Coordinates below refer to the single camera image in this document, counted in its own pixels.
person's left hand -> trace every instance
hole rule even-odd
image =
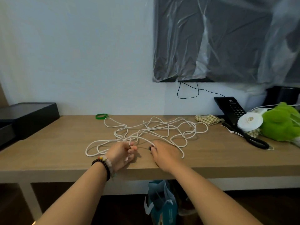
[[[106,157],[111,161],[114,172],[134,159],[133,153],[137,150],[137,146],[133,144],[134,142],[131,142],[130,145],[129,142],[117,142],[107,151]]]

teal paper bag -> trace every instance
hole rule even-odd
[[[144,202],[145,212],[151,214],[154,225],[175,225],[177,203],[165,180],[149,182],[148,200]]]

black wire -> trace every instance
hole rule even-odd
[[[180,86],[181,86],[181,82],[180,82],[180,84],[179,84],[179,88],[178,88],[178,91],[177,91],[177,97],[178,97],[178,98],[180,98],[180,97],[178,96],[178,92],[179,92]],[[194,96],[194,97],[180,98],[180,99],[191,99],[191,98],[196,98],[198,95],[196,95],[196,96]]]
[[[187,85],[187,86],[189,86],[189,87],[191,87],[191,88],[197,89],[197,90],[198,90],[198,95],[199,95],[199,90],[208,91],[208,90],[205,90],[205,89],[199,89],[198,83],[197,83],[197,88],[192,87],[192,86],[190,86],[190,85],[188,85],[188,84],[186,84],[186,83],[184,83],[184,82],[182,82],[182,83],[185,84],[185,85]],[[180,97],[178,96],[178,92],[179,92],[180,86],[181,86],[181,82],[180,82],[180,84],[179,84],[179,88],[178,88],[178,91],[177,91],[177,97],[178,97],[178,98],[180,98]],[[211,91],[208,91],[208,92],[213,93],[213,94],[217,94],[217,95],[221,95],[221,96],[225,97],[224,95],[219,94],[219,93],[215,93],[215,92],[211,92]],[[197,96],[195,96],[195,97],[189,97],[189,98],[180,98],[180,99],[191,99],[191,98],[196,98]]]

green stuffed animal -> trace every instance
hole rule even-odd
[[[262,117],[262,135],[277,141],[293,141],[300,137],[300,113],[285,102],[265,112]]]

green wristband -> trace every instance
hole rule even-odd
[[[97,114],[96,115],[96,119],[98,120],[102,120],[102,119],[106,119],[108,117],[108,114]]]

